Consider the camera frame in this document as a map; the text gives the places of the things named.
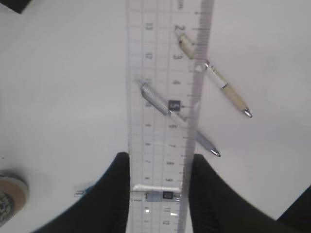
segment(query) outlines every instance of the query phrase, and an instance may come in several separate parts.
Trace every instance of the silver pen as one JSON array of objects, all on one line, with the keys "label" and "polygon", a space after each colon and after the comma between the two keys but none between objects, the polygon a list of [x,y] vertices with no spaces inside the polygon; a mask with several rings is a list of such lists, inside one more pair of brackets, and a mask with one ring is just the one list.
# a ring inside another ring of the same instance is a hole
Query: silver pen
[{"label": "silver pen", "polygon": [[[195,55],[195,44],[192,43],[190,38],[182,30],[176,28],[175,33],[179,40],[179,47],[181,50],[190,58],[193,59]],[[252,118],[253,115],[249,108],[247,107],[244,100],[239,96],[239,94],[233,89],[233,87],[225,80],[221,73],[209,63],[206,59],[204,63],[207,75],[216,83],[219,89],[234,103],[234,105],[242,111],[245,115]]]},{"label": "silver pen", "polygon": [[[179,127],[187,127],[185,118],[178,112],[171,111],[168,108],[168,102],[163,99],[157,92],[155,92],[147,83],[138,79],[136,80],[136,82],[140,87],[142,97],[146,99],[153,107],[155,107],[164,116],[169,117]],[[208,141],[199,131],[197,132],[196,141],[200,143],[201,146],[204,147],[206,150],[210,151],[212,154],[216,155],[217,157],[221,156],[215,146],[210,141]]]}]

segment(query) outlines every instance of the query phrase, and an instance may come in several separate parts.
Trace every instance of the black label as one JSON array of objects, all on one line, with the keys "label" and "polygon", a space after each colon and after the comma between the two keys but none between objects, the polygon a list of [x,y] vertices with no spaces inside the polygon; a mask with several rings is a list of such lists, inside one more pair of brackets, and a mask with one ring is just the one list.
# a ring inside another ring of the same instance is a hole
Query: black label
[{"label": "black label", "polygon": [[169,100],[169,110],[172,112],[179,112],[181,102],[179,100]]},{"label": "black label", "polygon": [[173,192],[163,192],[163,199],[173,199]]}]

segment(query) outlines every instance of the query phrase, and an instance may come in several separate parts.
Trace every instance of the transparent ruler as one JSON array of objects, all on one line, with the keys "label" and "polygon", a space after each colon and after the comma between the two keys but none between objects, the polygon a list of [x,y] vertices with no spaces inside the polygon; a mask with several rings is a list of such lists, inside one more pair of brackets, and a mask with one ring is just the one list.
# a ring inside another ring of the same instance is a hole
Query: transparent ruler
[{"label": "transparent ruler", "polygon": [[[128,126],[131,195],[128,233],[183,233],[213,0],[127,0]],[[195,41],[194,59],[175,30]],[[147,83],[179,127],[142,97]]]}]

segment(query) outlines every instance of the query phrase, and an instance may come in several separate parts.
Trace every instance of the ruler markings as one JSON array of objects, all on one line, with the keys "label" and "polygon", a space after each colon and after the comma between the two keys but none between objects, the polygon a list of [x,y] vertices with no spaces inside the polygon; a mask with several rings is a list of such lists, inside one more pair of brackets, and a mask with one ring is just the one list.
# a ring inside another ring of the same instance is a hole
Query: ruler markings
[{"label": "ruler markings", "polygon": [[[191,130],[196,127],[198,114],[192,104],[200,101],[202,86],[201,77],[191,67],[202,63],[206,52],[197,51],[196,60],[187,62],[173,37],[173,26],[176,23],[186,25],[199,46],[205,46],[206,41],[202,45],[201,42],[208,37],[200,32],[209,33],[209,23],[198,24],[197,19],[209,12],[204,5],[207,1],[212,0],[203,0],[203,3],[201,0],[184,0],[185,9],[180,10],[177,9],[177,0],[127,0],[131,185],[182,187],[184,196],[187,196],[195,143],[195,134]],[[165,23],[167,15],[170,21]],[[173,60],[173,55],[181,59]],[[180,131],[170,119],[142,100],[133,83],[137,78],[143,78],[164,98],[182,102],[182,114],[190,121],[187,132]],[[128,232],[184,232],[187,198],[182,198],[181,202],[151,203],[145,198],[143,193],[131,192]]]}]

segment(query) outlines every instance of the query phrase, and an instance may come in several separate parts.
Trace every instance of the pen barrel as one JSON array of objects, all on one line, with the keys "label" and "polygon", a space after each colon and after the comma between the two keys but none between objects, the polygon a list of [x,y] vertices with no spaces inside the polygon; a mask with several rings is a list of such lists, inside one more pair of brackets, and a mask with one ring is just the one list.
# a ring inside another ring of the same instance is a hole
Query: pen barrel
[{"label": "pen barrel", "polygon": [[206,150],[215,150],[214,145],[206,139],[206,137],[200,132],[197,132],[196,141]]},{"label": "pen barrel", "polygon": [[157,92],[155,92],[149,85],[144,84],[141,88],[141,95],[160,113],[167,116],[170,114],[168,109],[168,102],[165,101]]},{"label": "pen barrel", "polygon": [[214,67],[209,66],[207,69],[207,75],[212,79],[212,81],[218,86],[218,88],[222,89],[228,83],[225,78],[221,75],[221,73]]},{"label": "pen barrel", "polygon": [[243,111],[246,108],[246,103],[242,100],[242,98],[238,95],[238,93],[232,88],[232,86],[227,84],[224,88],[222,88],[222,91],[237,106],[239,110]]}]

